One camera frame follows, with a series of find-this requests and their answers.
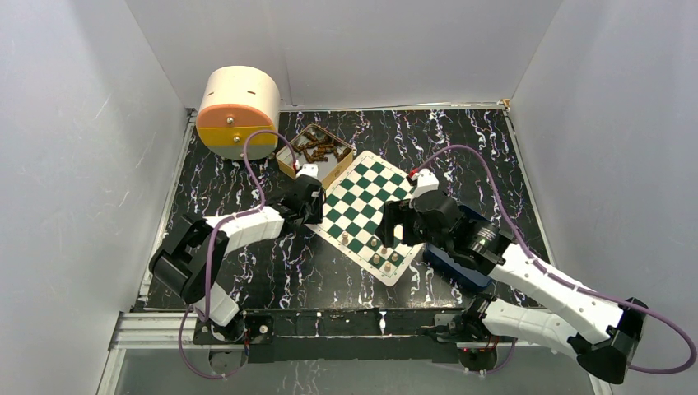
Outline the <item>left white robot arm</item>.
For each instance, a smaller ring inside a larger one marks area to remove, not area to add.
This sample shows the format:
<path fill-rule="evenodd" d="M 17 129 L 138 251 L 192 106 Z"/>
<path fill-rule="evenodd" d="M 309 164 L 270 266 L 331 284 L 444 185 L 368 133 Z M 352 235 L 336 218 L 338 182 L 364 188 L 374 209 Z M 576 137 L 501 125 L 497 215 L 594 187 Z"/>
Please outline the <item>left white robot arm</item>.
<path fill-rule="evenodd" d="M 323 221 L 324 188 L 310 174 L 299 173 L 291 188 L 262 209 L 230 216 L 184 215 L 151 257 L 148 268 L 185 304 L 207 314 L 207 326 L 223 342 L 238 342 L 246 322 L 241 308 L 216 282 L 228 253 L 250 244 L 285 236 L 306 224 Z"/>

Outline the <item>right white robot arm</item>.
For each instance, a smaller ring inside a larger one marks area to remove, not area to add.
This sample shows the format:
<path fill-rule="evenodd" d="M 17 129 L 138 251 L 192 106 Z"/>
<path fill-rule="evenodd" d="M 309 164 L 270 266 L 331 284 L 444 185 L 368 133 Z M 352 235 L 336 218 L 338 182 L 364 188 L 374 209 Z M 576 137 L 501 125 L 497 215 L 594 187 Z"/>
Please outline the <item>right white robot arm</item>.
<path fill-rule="evenodd" d="M 394 236 L 396 226 L 402 228 L 400 240 Z M 463 319 L 473 340 L 491 334 L 516 337 L 570 356 L 607 383 L 624 382 L 644 329 L 647 305 L 642 301 L 586 295 L 577 281 L 528 258 L 510 232 L 439 190 L 386 202 L 375 234 L 389 247 L 431 244 L 460 267 L 513 286 L 545 307 L 534 311 L 491 298 Z"/>

